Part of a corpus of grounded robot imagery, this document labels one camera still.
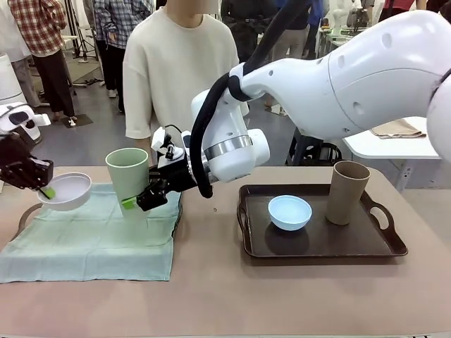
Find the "person in red plaid shirt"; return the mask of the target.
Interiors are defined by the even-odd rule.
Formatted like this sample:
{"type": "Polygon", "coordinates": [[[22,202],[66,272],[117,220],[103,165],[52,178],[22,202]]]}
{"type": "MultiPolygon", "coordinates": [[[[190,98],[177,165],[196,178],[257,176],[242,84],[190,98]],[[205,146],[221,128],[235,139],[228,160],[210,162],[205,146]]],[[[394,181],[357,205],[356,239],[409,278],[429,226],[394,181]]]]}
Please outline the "person in red plaid shirt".
{"type": "Polygon", "coordinates": [[[8,6],[41,77],[53,120],[66,116],[68,124],[76,126],[78,118],[63,55],[61,30],[66,27],[63,5],[59,0],[8,0],[8,6]]]}

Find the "tall brown cup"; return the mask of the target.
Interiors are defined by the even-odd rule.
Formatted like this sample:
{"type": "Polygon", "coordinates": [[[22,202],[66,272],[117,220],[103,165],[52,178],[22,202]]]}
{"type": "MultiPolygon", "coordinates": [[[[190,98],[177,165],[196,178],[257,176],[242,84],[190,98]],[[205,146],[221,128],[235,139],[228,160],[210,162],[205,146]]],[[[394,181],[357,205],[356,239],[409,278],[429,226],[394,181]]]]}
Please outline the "tall brown cup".
{"type": "Polygon", "coordinates": [[[333,166],[326,219],[335,225],[350,223],[352,213],[367,186],[370,170],[357,162],[341,161],[333,166]]]}

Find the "white rounded appliance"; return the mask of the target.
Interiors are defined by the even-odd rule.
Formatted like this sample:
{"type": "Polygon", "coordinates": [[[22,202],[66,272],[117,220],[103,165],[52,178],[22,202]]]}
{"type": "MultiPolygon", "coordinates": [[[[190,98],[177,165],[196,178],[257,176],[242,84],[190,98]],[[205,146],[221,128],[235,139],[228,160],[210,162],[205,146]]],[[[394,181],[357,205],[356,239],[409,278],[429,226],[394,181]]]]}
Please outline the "white rounded appliance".
{"type": "Polygon", "coordinates": [[[9,57],[0,53],[0,104],[17,101],[22,95],[9,57]]]}

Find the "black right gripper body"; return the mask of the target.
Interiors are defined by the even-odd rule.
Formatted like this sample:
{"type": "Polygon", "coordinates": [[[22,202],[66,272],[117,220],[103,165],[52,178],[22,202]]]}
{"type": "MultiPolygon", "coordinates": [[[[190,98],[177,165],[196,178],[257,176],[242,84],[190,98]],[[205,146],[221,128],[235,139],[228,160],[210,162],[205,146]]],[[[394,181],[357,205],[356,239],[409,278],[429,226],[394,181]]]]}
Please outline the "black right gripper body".
{"type": "Polygon", "coordinates": [[[149,169],[148,189],[154,193],[183,192],[197,186],[192,177],[186,158],[153,165],[149,169]]]}

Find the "light blue bowl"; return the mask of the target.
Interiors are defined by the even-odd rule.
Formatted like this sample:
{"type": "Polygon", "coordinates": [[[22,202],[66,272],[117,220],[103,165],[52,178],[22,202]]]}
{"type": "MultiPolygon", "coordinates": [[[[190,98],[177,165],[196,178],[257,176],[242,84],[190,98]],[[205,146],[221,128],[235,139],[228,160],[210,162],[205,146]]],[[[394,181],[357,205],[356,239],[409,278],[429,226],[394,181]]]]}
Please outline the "light blue bowl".
{"type": "Polygon", "coordinates": [[[311,219],[311,206],[297,196],[281,195],[268,203],[268,213],[272,223],[281,230],[297,231],[311,219]]]}

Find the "person in blue plaid shirt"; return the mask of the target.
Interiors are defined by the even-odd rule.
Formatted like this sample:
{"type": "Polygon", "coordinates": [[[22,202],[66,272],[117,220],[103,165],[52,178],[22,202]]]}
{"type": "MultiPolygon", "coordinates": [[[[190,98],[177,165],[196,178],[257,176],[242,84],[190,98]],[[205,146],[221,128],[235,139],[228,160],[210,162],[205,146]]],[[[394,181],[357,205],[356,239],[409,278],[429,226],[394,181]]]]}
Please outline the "person in blue plaid shirt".
{"type": "Polygon", "coordinates": [[[128,39],[135,27],[152,12],[147,0],[95,0],[94,12],[106,38],[109,63],[116,83],[118,110],[124,113],[123,60],[128,39]]]}

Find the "dark brown serving tray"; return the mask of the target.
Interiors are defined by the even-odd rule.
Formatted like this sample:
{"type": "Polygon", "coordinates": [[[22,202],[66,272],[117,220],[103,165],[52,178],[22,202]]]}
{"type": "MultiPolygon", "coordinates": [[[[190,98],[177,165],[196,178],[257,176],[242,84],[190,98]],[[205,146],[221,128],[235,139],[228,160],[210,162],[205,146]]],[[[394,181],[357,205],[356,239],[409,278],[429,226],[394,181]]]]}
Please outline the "dark brown serving tray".
{"type": "Polygon", "coordinates": [[[179,193],[145,219],[123,217],[111,184],[94,184],[88,201],[72,211],[43,208],[16,241],[26,248],[124,249],[170,242],[180,218],[179,193]]]}
{"type": "Polygon", "coordinates": [[[326,220],[329,184],[247,184],[239,189],[237,220],[245,252],[252,258],[307,260],[390,259],[405,256],[406,244],[396,233],[390,211],[363,193],[350,224],[326,220]],[[276,227],[269,201],[280,195],[304,199],[312,208],[310,221],[300,230],[276,227]]]}

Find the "white bowl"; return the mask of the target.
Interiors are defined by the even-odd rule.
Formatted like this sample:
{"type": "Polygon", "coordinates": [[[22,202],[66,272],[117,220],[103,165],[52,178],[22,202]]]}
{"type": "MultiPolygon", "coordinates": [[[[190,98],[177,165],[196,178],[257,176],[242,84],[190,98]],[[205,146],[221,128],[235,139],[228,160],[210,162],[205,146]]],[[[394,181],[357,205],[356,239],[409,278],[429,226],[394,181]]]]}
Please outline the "white bowl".
{"type": "Polygon", "coordinates": [[[83,173],[66,173],[54,177],[37,192],[43,207],[53,211],[71,211],[81,207],[90,197],[91,178],[83,173]]]}

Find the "tall light green cup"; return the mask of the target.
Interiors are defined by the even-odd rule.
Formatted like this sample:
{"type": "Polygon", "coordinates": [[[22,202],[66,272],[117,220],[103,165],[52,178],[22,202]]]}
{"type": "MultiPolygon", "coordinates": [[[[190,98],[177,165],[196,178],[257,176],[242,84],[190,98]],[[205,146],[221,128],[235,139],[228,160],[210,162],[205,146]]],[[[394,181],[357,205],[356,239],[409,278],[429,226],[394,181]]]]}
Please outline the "tall light green cup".
{"type": "Polygon", "coordinates": [[[149,184],[149,155],[139,148],[112,151],[105,158],[109,175],[124,218],[145,219],[148,212],[139,206],[126,208],[122,202],[141,194],[149,184]]]}

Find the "black plastic stool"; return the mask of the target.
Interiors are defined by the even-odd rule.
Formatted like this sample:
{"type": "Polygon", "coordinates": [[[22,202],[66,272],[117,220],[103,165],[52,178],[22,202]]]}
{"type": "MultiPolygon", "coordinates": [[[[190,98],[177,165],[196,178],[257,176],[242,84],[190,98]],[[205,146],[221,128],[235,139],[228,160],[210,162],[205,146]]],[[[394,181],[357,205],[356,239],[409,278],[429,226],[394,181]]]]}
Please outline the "black plastic stool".
{"type": "Polygon", "coordinates": [[[334,166],[342,161],[341,150],[332,143],[301,134],[295,129],[285,164],[288,166],[334,166]]]}

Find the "light green cloth mat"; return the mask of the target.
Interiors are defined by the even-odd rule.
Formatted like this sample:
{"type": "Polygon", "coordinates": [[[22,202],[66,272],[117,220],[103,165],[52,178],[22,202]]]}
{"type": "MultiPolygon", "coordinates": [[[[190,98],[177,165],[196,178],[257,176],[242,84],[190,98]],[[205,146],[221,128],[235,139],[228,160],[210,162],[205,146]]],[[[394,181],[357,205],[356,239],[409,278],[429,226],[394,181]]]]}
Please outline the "light green cloth mat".
{"type": "Polygon", "coordinates": [[[94,184],[73,211],[42,209],[0,251],[0,284],[36,281],[168,281],[181,195],[146,218],[124,218],[111,184],[94,184]]]}

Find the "person in white shirt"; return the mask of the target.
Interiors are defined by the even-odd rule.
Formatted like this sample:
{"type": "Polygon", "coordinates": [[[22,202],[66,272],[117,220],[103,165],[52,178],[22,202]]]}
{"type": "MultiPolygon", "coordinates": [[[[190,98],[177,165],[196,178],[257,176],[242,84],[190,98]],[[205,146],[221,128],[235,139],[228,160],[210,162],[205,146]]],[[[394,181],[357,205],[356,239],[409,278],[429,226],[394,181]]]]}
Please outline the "person in white shirt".
{"type": "Polygon", "coordinates": [[[0,53],[8,55],[16,78],[30,106],[39,103],[28,67],[31,53],[18,29],[7,0],[0,0],[0,53]]]}

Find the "person in dark clothes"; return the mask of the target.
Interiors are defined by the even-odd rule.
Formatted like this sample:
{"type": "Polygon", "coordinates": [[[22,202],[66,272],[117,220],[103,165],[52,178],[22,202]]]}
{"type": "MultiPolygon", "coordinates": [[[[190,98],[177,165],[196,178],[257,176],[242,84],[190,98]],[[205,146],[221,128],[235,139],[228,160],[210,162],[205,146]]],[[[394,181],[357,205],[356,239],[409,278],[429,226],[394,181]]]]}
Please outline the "person in dark clothes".
{"type": "Polygon", "coordinates": [[[289,58],[302,57],[309,32],[309,17],[311,14],[316,14],[315,10],[318,7],[315,1],[307,0],[307,7],[299,12],[289,28],[281,35],[278,42],[277,59],[287,56],[289,58]]]}

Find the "folded brown cloth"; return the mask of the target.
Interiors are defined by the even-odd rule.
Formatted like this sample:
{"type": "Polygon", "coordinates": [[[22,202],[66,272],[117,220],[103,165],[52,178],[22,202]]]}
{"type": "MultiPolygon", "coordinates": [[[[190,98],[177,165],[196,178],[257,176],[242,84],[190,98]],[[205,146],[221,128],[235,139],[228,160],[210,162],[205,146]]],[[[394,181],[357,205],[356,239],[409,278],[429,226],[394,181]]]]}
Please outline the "folded brown cloth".
{"type": "Polygon", "coordinates": [[[416,129],[405,119],[385,123],[372,128],[371,132],[380,139],[415,139],[427,136],[425,132],[416,129]]]}

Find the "person in light sweater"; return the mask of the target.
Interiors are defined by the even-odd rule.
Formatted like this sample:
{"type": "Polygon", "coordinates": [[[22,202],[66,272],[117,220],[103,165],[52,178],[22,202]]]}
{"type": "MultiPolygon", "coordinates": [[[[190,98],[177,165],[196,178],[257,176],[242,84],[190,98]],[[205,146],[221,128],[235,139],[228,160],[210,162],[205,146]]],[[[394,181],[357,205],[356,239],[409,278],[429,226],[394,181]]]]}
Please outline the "person in light sweater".
{"type": "Polygon", "coordinates": [[[217,0],[166,0],[132,31],[123,60],[125,135],[148,153],[154,131],[191,130],[193,98],[239,63],[217,0]]]}

